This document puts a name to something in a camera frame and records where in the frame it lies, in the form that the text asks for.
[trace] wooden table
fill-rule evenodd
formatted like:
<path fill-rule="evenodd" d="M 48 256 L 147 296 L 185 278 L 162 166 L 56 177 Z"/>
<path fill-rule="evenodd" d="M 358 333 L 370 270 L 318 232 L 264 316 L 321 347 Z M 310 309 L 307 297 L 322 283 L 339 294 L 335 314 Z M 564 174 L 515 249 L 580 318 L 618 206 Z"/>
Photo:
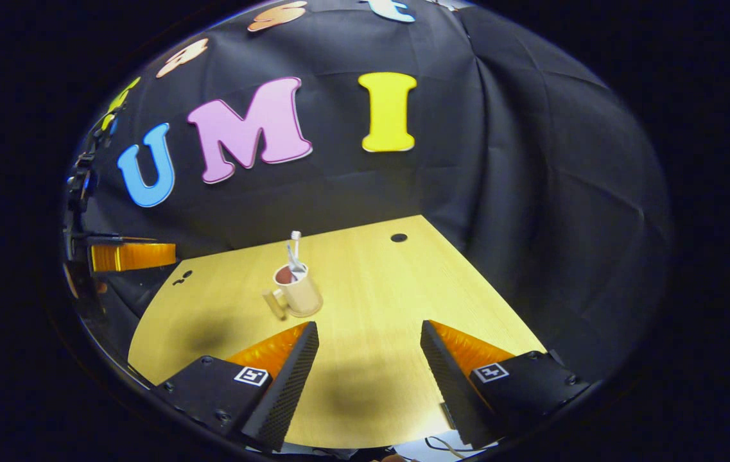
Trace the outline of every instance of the wooden table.
<path fill-rule="evenodd" d="M 391 241 L 406 234 L 404 242 Z M 309 318 L 279 321 L 262 298 L 276 289 L 284 242 L 182 261 L 148 306 L 129 362 L 154 385 L 204 354 L 226 359 L 305 321 L 320 348 L 285 441 L 385 447 L 450 430 L 419 346 L 433 319 L 512 354 L 544 347 L 496 290 L 422 216 L 305 236 L 300 259 L 324 298 Z M 185 282 L 176 284 L 192 271 Z"/>

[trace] screw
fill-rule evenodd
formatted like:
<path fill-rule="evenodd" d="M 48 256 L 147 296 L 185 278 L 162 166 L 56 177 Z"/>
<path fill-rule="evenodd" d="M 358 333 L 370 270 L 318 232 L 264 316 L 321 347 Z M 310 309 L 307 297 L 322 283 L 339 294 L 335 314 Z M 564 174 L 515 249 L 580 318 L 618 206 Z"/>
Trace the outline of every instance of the screw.
<path fill-rule="evenodd" d="M 227 424 L 230 421 L 230 415 L 221 409 L 217 409 L 214 415 L 216 415 L 216 418 L 221 420 L 223 424 Z"/>

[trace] mug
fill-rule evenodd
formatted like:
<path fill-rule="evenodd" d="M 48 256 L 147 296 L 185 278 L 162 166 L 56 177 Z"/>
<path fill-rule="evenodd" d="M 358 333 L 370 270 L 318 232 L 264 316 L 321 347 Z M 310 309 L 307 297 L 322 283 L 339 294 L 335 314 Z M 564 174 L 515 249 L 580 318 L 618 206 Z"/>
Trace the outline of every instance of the mug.
<path fill-rule="evenodd" d="M 280 319 L 285 319 L 285 311 L 279 304 L 277 298 L 284 295 L 288 301 L 286 309 L 288 313 L 296 318 L 305 318 L 318 312 L 322 307 L 322 295 L 316 289 L 311 278 L 311 270 L 305 265 L 305 276 L 298 281 L 291 282 L 292 274 L 288 265 L 284 265 L 274 273 L 274 284 L 278 289 L 263 293 L 265 301 L 268 302 L 271 311 Z"/>

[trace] letter m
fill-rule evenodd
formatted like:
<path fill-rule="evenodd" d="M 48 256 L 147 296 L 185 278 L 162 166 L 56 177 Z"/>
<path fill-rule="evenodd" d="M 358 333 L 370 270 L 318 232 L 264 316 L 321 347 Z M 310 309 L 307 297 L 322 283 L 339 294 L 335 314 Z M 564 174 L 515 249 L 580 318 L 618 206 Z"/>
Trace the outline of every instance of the letter m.
<path fill-rule="evenodd" d="M 265 150 L 260 153 L 266 164 L 280 164 L 311 154 L 311 141 L 302 137 L 294 96 L 301 81 L 284 77 L 256 90 L 245 118 L 223 100 L 204 103 L 188 114 L 188 122 L 200 132 L 207 184 L 224 181 L 236 167 L 223 156 L 224 147 L 245 169 L 256 161 L 259 136 L 265 134 Z"/>

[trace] toothbrush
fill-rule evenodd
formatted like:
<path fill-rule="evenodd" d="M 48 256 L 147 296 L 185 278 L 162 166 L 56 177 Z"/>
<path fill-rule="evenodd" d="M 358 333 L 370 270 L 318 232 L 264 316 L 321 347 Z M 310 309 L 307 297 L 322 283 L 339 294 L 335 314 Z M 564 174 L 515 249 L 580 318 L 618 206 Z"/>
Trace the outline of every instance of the toothbrush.
<path fill-rule="evenodd" d="M 295 245 L 294 249 L 294 257 L 299 258 L 299 239 L 302 237 L 302 234 L 299 231 L 291 231 L 291 239 L 293 239 L 295 242 L 297 242 L 297 245 Z"/>

